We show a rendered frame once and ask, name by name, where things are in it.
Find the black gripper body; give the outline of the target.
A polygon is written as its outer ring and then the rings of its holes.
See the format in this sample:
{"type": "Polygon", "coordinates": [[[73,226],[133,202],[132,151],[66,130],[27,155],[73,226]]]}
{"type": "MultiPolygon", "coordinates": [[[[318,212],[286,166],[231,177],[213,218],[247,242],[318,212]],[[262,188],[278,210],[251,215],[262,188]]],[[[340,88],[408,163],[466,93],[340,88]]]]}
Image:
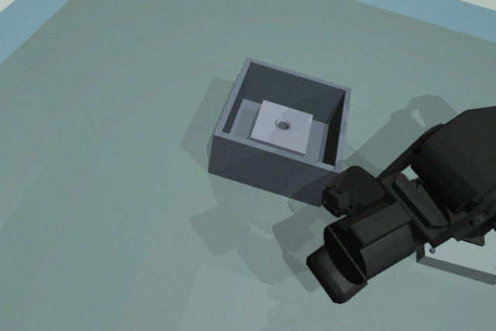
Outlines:
{"type": "Polygon", "coordinates": [[[306,264],[332,301],[343,304],[367,286],[368,282],[360,285],[348,282],[338,272],[326,250],[325,244],[319,247],[307,257],[306,264]]]}

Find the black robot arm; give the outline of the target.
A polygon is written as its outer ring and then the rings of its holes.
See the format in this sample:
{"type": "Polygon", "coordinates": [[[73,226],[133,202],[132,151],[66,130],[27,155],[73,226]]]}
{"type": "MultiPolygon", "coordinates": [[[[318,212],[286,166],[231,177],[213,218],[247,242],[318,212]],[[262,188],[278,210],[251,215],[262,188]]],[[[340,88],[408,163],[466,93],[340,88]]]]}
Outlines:
{"type": "Polygon", "coordinates": [[[496,106],[462,112],[423,133],[374,177],[352,166],[322,191],[336,218],[324,230],[326,251],[339,273],[363,284],[418,246],[451,237],[485,245],[496,232],[496,106]],[[401,173],[409,165],[418,175],[401,173]]]}

